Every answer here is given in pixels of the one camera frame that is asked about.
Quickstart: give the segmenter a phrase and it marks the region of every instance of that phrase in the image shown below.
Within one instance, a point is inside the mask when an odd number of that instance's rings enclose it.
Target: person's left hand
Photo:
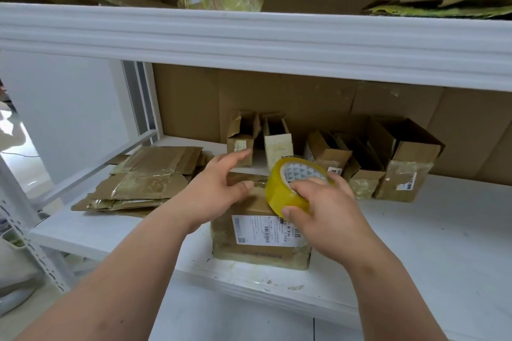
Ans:
[[[228,186],[226,176],[251,152],[250,149],[214,157],[178,195],[161,208],[179,214],[188,225],[189,233],[201,224],[221,216],[234,203],[245,198],[254,187],[253,181],[243,181]]]

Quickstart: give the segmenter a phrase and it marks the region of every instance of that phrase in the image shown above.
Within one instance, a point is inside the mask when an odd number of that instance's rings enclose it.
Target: yellow tape on cardboard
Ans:
[[[309,202],[291,189],[290,182],[317,177],[332,183],[327,171],[319,165],[301,158],[281,158],[277,161],[265,185],[265,195],[272,210],[284,218],[281,209],[284,206],[297,206],[309,213]]]

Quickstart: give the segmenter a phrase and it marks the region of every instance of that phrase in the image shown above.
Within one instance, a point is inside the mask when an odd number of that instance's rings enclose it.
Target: person's right hand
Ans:
[[[290,184],[309,201],[311,214],[296,206],[281,212],[313,248],[347,267],[385,246],[363,216],[349,184],[339,175],[329,175],[334,185],[314,177]]]

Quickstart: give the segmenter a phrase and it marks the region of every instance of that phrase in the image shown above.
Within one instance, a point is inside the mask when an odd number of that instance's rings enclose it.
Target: person's left arm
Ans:
[[[227,173],[249,152],[215,157],[16,339],[147,340],[186,235],[222,215],[254,186],[252,181],[226,183]]]

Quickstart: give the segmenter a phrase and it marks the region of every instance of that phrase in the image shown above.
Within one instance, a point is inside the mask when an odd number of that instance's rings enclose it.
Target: white tile floor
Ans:
[[[0,103],[0,151],[2,157],[29,197],[51,188],[50,177],[25,127],[9,108]],[[45,211],[52,214],[62,207],[57,200]],[[36,266],[29,255],[14,252],[0,243],[0,278],[31,273]],[[0,341],[13,340],[24,327],[41,315],[60,297],[51,284],[35,291],[22,305],[0,318]],[[282,340],[362,341],[362,332],[321,320],[229,297],[218,291],[171,281],[150,341],[161,340]]]

